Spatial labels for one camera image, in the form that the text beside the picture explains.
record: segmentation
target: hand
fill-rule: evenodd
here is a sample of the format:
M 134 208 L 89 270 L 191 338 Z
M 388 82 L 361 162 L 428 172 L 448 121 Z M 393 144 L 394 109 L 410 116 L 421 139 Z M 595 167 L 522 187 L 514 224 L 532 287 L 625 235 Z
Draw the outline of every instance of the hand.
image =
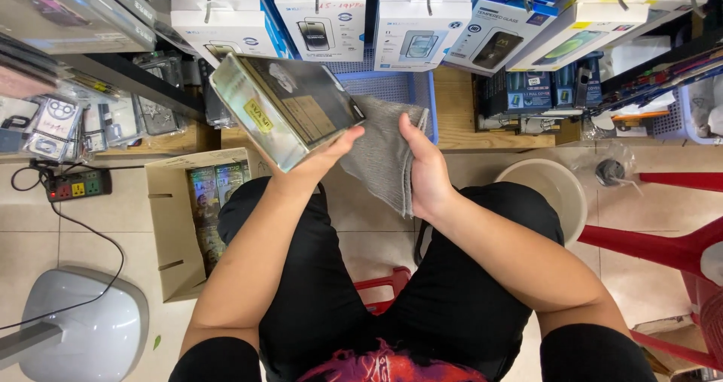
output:
M 354 141 L 362 135 L 364 135 L 364 128 L 349 128 L 331 146 L 294 166 L 292 170 L 286 173 L 282 172 L 276 164 L 270 162 L 267 155 L 261 152 L 266 161 L 269 162 L 273 173 L 269 184 L 286 194 L 302 195 L 308 193 L 311 195 L 324 175 L 329 172 L 331 166 L 334 166 L 341 156 L 346 155 L 351 150 L 351 146 L 354 145 Z
M 411 124 L 406 113 L 399 117 L 399 132 L 414 154 L 411 163 L 412 211 L 415 216 L 431 222 L 456 194 L 447 174 L 447 163 L 442 152 Z

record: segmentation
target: person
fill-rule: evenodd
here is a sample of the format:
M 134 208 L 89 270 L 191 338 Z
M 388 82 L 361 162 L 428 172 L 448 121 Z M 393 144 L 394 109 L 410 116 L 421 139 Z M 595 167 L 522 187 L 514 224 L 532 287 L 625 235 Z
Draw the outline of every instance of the person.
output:
M 445 159 L 403 114 L 424 259 L 381 315 L 366 311 L 325 195 L 312 194 L 364 129 L 223 206 L 229 247 L 194 308 L 169 381 L 482 382 L 502 379 L 534 311 L 545 381 L 653 382 L 610 293 L 563 246 L 556 212 L 514 183 L 455 190 Z

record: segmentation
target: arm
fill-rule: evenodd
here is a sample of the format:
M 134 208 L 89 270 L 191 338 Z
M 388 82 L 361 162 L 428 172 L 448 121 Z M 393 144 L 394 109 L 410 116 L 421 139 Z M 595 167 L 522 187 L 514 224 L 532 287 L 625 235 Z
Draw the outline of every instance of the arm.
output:
M 229 243 L 196 302 L 181 356 L 199 342 L 233 336 L 259 348 L 258 326 L 276 294 L 291 237 L 311 194 L 363 128 L 349 129 L 327 150 L 273 176 Z
M 409 124 L 406 115 L 399 129 L 415 157 L 411 169 L 414 214 L 429 221 L 535 310 L 543 337 L 574 323 L 600 324 L 629 336 L 618 306 L 590 268 L 552 240 L 457 193 L 437 147 Z

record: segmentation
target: power strip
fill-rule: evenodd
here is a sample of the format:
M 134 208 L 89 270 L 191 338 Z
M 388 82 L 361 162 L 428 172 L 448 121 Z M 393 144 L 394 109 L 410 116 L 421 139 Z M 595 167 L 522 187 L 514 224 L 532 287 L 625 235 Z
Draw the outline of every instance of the power strip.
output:
M 48 181 L 48 188 L 46 194 L 50 202 L 111 194 L 113 193 L 111 171 L 97 169 L 80 173 L 61 174 Z

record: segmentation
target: black cable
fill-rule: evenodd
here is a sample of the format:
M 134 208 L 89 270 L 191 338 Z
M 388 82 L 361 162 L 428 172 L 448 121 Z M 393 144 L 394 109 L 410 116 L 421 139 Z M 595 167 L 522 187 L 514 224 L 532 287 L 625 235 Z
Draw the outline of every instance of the black cable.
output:
M 54 162 L 44 162 L 44 161 L 31 161 L 31 165 L 30 165 L 30 166 L 26 166 L 26 167 L 23 167 L 23 168 L 18 169 L 18 170 L 10 177 L 10 185 L 12 186 L 13 189 L 15 189 L 15 190 L 17 190 L 17 191 L 20 191 L 20 192 L 27 192 L 27 191 L 35 188 L 38 184 L 41 184 L 46 190 L 48 190 L 47 182 L 48 182 L 48 180 L 52 179 L 52 178 L 55 176 L 55 175 L 53 174 L 53 171 L 50 169 L 50 166 L 60 166 L 60 165 L 66 165 L 66 164 L 65 164 L 65 163 L 57 164 L 57 163 L 54 163 Z M 94 167 L 94 166 L 87 166 L 87 165 L 84 165 L 84 164 L 71 164 L 70 167 L 65 170 L 65 172 L 67 172 L 67 171 L 69 171 L 70 169 L 73 169 L 73 168 L 75 168 L 75 167 L 77 167 L 77 166 L 86 167 L 86 168 L 91 169 L 91 170 L 102 170 L 102 169 L 108 169 L 108 170 L 140 169 L 140 168 L 144 167 L 144 166 L 120 166 L 120 167 L 110 167 L 110 168 L 97 168 L 97 167 Z M 24 170 L 29 170 L 29 169 L 38 171 L 38 182 L 35 182 L 35 184 L 33 184 L 32 186 L 30 186 L 30 187 L 28 187 L 28 188 L 26 188 L 26 189 L 21 189 L 21 188 L 19 188 L 17 185 L 15 185 L 15 177 L 17 176 L 18 173 L 20 173 L 20 172 L 22 172 L 22 171 L 24 171 Z M 113 283 L 116 281 L 116 279 L 118 278 L 118 276 L 121 274 L 121 271 L 123 270 L 123 265 L 125 264 L 126 257 L 125 257 L 125 254 L 123 254 L 123 250 L 122 250 L 122 248 L 121 248 L 121 245 L 119 245 L 118 242 L 116 242 L 114 239 L 112 239 L 112 238 L 110 238 L 110 237 L 108 237 L 108 236 L 106 236 L 106 235 L 101 234 L 101 233 L 98 232 L 98 231 L 95 231 L 94 229 L 88 227 L 88 226 L 85 225 L 84 223 L 82 223 L 82 222 L 80 222 L 80 221 L 78 221 L 78 220 L 76 220 L 76 219 L 72 219 L 72 218 L 66 216 L 65 214 L 61 213 L 60 211 L 56 210 L 55 204 L 53 204 L 52 202 L 50 203 L 50 207 L 53 209 L 53 212 L 54 212 L 55 214 L 58 214 L 58 216 L 60 216 L 61 218 L 64 218 L 64 219 L 66 219 L 66 220 L 68 220 L 68 221 L 71 221 L 71 222 L 74 222 L 74 223 L 80 225 L 81 227 L 86 228 L 86 230 L 88 230 L 88 231 L 90 231 L 90 232 L 93 232 L 93 233 L 96 234 L 98 237 L 101 237 L 101 238 L 103 238 L 103 239 L 107 239 L 108 241 L 110 241 L 110 242 L 118 249 L 118 252 L 121 254 L 121 265 L 118 267 L 118 271 L 116 272 L 115 276 L 113 276 L 113 278 L 111 279 L 111 281 L 110 281 L 110 282 L 108 283 L 108 285 L 105 287 L 105 290 L 104 290 L 101 294 L 99 294 L 98 296 L 96 296 L 95 298 L 93 298 L 92 300 L 88 300 L 87 302 L 74 304 L 74 305 L 72 305 L 72 306 L 70 306 L 70 307 L 62 308 L 62 309 L 60 309 L 60 310 L 55 310 L 55 311 L 50 312 L 50 313 L 46 313 L 46 314 L 43 314 L 43 315 L 39 315 L 38 317 L 30 318 L 30 319 L 28 319 L 28 320 L 21 321 L 21 322 L 19 322 L 19 323 L 10 324 L 9 326 L 3 326 L 3 327 L 0 327 L 0 330 L 11 329 L 12 327 L 17 327 L 17 326 L 21 326 L 22 324 L 27 324 L 27 323 L 31 323 L 31 322 L 33 322 L 33 321 L 40 320 L 41 318 L 48 317 L 49 315 L 54 315 L 54 314 L 58 314 L 58 313 L 63 313 L 64 311 L 68 311 L 68 310 L 74 309 L 74 308 L 76 308 L 76 307 L 80 307 L 80 306 L 83 306 L 83 305 L 86 305 L 86 304 L 89 304 L 89 303 L 93 303 L 93 302 L 95 302 L 96 300 L 98 300 L 98 299 L 100 299 L 101 297 L 103 297 L 103 296 L 107 293 L 107 291 L 110 290 L 111 286 L 113 286 Z

